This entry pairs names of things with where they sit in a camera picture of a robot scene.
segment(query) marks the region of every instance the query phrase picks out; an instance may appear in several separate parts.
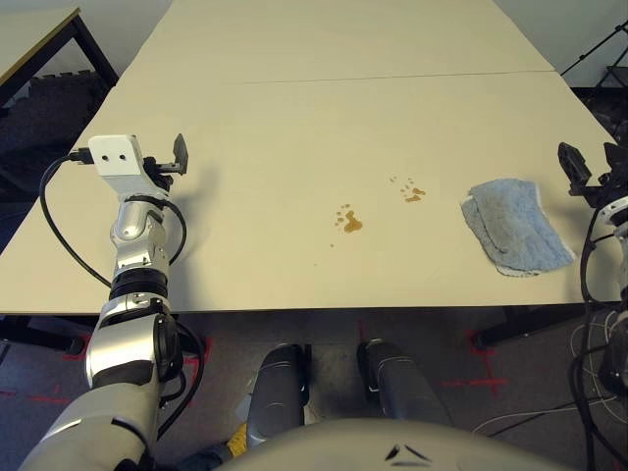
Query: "wall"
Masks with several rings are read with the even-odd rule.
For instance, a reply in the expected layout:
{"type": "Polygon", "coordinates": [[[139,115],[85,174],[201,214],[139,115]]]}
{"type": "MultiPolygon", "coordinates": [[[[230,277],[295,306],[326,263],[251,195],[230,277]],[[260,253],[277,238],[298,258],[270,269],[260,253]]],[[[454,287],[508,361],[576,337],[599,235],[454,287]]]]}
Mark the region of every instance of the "wall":
{"type": "MultiPolygon", "coordinates": [[[[494,0],[545,58],[562,72],[628,20],[626,0],[494,0]]],[[[564,76],[570,86],[593,86],[628,46],[617,33],[564,76]]]]}
{"type": "MultiPolygon", "coordinates": [[[[121,74],[159,23],[171,0],[0,0],[3,12],[80,7],[80,17],[114,69],[121,74]]],[[[71,41],[38,75],[92,69],[71,41]]]]}

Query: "robotic arm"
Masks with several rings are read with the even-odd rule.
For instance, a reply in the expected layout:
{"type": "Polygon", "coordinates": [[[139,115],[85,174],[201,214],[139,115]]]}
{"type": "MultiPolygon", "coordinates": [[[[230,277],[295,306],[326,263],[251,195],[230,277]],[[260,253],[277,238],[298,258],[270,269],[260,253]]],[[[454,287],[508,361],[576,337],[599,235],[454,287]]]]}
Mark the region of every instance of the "robotic arm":
{"type": "Polygon", "coordinates": [[[26,458],[25,471],[151,469],[161,391],[183,366],[162,226],[164,208],[172,207],[172,178],[163,174],[185,173],[183,138],[177,137],[177,160],[168,165],[142,158],[133,135],[96,136],[88,145],[120,200],[111,228],[114,278],[87,348],[90,391],[59,416],[26,458]]]}
{"type": "MultiPolygon", "coordinates": [[[[558,160],[571,183],[569,194],[584,196],[598,219],[614,228],[613,234],[623,254],[619,268],[620,304],[618,317],[611,329],[608,345],[604,349],[598,376],[603,386],[619,396],[628,395],[628,149],[607,142],[604,145],[610,172],[599,179],[600,185],[587,185],[591,172],[585,159],[576,149],[562,142],[558,146],[558,160]]],[[[595,244],[587,241],[593,250],[595,244]]],[[[587,291],[583,292],[585,301],[587,291]]]]}

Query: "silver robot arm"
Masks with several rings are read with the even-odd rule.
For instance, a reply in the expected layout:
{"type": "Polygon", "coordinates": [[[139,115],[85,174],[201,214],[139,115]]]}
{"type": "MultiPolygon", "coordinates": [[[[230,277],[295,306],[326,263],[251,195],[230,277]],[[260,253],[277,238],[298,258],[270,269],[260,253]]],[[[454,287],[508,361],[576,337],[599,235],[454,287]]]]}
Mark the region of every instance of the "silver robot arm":
{"type": "MultiPolygon", "coordinates": [[[[176,150],[177,145],[184,151],[181,135],[176,150]]],[[[168,302],[162,226],[172,179],[162,174],[183,174],[186,153],[182,162],[168,166],[148,161],[154,170],[148,175],[133,135],[93,137],[89,151],[121,202],[111,229],[117,249],[114,279],[87,348],[90,391],[64,410],[28,455],[23,471],[150,467],[161,391],[183,365],[168,302]]]]}

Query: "folded towel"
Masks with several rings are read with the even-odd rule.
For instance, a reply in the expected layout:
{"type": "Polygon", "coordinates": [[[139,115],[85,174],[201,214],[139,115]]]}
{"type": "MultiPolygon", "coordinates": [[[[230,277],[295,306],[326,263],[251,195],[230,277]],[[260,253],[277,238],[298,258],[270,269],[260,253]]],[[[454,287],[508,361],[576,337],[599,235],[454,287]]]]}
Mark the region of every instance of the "folded towel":
{"type": "Polygon", "coordinates": [[[467,225],[504,275],[538,275],[575,260],[546,219],[535,183],[482,183],[469,190],[461,207],[467,225]]]}

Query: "black metal frame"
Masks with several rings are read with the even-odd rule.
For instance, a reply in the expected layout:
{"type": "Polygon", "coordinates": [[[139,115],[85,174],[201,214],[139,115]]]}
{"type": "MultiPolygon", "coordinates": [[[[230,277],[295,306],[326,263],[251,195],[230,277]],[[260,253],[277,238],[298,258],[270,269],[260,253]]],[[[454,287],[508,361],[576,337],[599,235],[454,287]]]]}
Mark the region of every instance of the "black metal frame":
{"type": "Polygon", "coordinates": [[[118,82],[116,71],[111,67],[85,23],[76,15],[0,85],[0,106],[9,101],[71,39],[77,42],[107,86],[109,88],[115,86],[118,82]]]}
{"type": "Polygon", "coordinates": [[[70,355],[82,351],[85,345],[83,339],[34,329],[28,326],[30,319],[30,316],[6,316],[0,320],[0,340],[45,346],[70,355]]]}
{"type": "Polygon", "coordinates": [[[508,340],[529,337],[564,322],[583,317],[584,303],[544,306],[503,306],[506,321],[478,332],[473,342],[478,348],[496,346],[508,340]]]}

